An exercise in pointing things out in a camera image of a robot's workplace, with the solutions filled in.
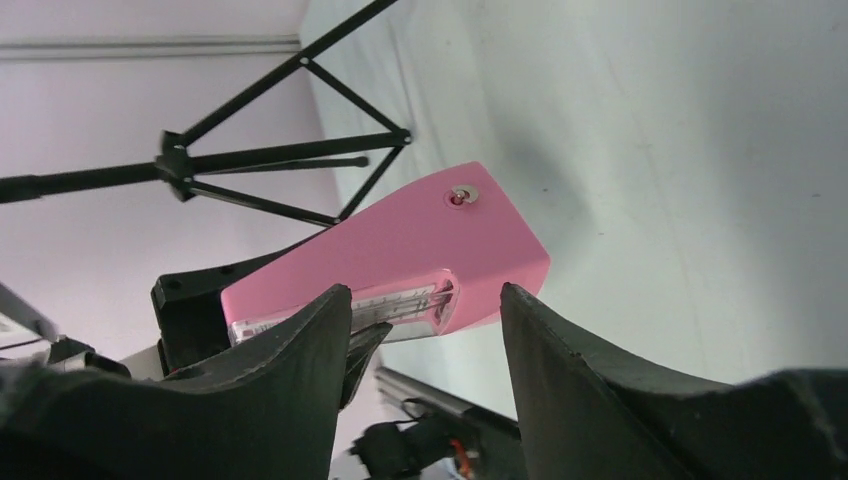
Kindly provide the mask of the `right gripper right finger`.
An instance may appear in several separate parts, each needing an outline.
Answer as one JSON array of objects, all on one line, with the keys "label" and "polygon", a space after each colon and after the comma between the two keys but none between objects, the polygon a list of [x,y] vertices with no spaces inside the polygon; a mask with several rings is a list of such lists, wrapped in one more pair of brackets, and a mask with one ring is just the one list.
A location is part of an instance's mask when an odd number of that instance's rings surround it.
[{"label": "right gripper right finger", "polygon": [[847,373],[785,369],[739,384],[685,374],[500,294],[532,479],[843,479]]}]

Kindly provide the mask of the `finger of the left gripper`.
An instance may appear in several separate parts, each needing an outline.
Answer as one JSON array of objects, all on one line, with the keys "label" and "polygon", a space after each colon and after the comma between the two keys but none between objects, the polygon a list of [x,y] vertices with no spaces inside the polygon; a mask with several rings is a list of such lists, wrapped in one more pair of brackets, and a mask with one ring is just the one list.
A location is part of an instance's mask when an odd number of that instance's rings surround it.
[{"label": "finger of the left gripper", "polygon": [[382,322],[368,326],[351,335],[346,355],[345,374],[342,380],[340,410],[346,408],[355,398],[375,352],[392,328],[393,326],[390,323]]}]

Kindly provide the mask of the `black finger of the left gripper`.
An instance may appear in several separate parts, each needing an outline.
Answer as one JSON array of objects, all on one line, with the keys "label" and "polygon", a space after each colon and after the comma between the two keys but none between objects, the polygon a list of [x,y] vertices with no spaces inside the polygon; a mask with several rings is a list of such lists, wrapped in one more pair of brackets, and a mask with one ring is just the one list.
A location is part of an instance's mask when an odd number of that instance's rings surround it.
[{"label": "black finger of the left gripper", "polygon": [[236,346],[230,325],[272,310],[272,297],[286,288],[277,263],[285,262],[286,255],[307,240],[235,264],[160,276],[151,299],[160,330],[157,348],[163,373],[221,369],[230,375],[261,364],[269,349],[247,343]]}]

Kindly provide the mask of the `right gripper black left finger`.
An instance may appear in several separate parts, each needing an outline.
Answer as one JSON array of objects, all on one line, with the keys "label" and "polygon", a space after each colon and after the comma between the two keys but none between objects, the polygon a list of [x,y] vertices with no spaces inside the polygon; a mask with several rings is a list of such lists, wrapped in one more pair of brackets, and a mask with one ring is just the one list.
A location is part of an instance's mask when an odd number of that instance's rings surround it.
[{"label": "right gripper black left finger", "polygon": [[1,369],[5,479],[325,479],[351,325],[334,285],[292,318],[160,382]]}]

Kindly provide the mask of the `pink metronome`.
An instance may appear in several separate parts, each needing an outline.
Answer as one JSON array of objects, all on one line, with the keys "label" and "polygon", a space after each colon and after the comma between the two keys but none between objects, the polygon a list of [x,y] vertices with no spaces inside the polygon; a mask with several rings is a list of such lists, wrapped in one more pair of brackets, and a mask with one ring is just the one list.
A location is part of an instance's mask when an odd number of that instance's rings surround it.
[{"label": "pink metronome", "polygon": [[420,178],[221,293],[230,341],[288,320],[335,284],[353,330],[394,326],[393,342],[494,322],[503,285],[541,289],[551,259],[478,162]]}]

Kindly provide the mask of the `black perforated music stand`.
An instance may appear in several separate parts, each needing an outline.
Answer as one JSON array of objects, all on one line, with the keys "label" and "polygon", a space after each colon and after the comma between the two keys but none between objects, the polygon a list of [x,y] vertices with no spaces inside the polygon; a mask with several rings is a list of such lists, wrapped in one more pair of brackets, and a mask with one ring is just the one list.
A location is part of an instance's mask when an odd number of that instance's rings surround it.
[{"label": "black perforated music stand", "polygon": [[[317,58],[387,10],[390,5],[388,1],[370,2],[188,130],[182,133],[163,132],[160,152],[153,161],[47,175],[5,177],[1,181],[2,203],[11,204],[52,195],[161,181],[169,186],[181,202],[195,197],[206,197],[319,227],[337,225],[354,213],[388,167],[403,149],[412,143],[413,136],[409,130],[400,127],[321,66]],[[210,155],[191,155],[189,148],[193,143],[299,70],[308,71],[341,95],[382,126],[382,132]],[[199,179],[202,175],[366,167],[369,164],[368,152],[381,149],[387,150],[386,157],[335,216],[215,186]]]}]

